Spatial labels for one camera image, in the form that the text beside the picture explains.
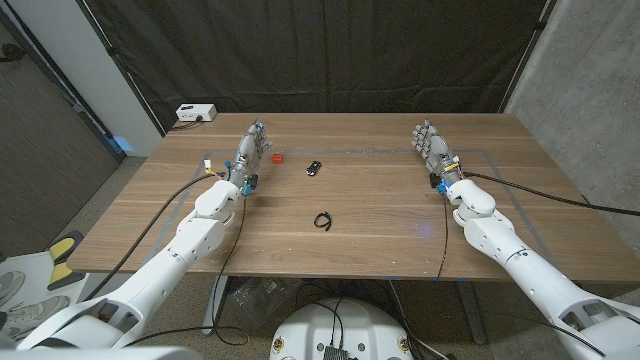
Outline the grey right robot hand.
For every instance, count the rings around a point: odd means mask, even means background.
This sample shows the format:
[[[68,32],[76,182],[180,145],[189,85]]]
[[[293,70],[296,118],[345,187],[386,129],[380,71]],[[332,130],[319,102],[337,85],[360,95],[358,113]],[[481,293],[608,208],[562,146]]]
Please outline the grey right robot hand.
[[[454,183],[464,178],[459,158],[429,119],[417,125],[412,134],[411,145],[425,162],[431,187],[445,196]]]

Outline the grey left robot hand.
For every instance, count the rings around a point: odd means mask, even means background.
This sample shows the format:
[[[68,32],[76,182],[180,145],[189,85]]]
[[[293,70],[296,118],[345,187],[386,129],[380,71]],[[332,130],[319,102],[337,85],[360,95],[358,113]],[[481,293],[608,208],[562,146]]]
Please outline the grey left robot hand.
[[[239,188],[243,196],[258,186],[258,170],[265,152],[271,147],[264,124],[255,120],[241,138],[226,180]]]

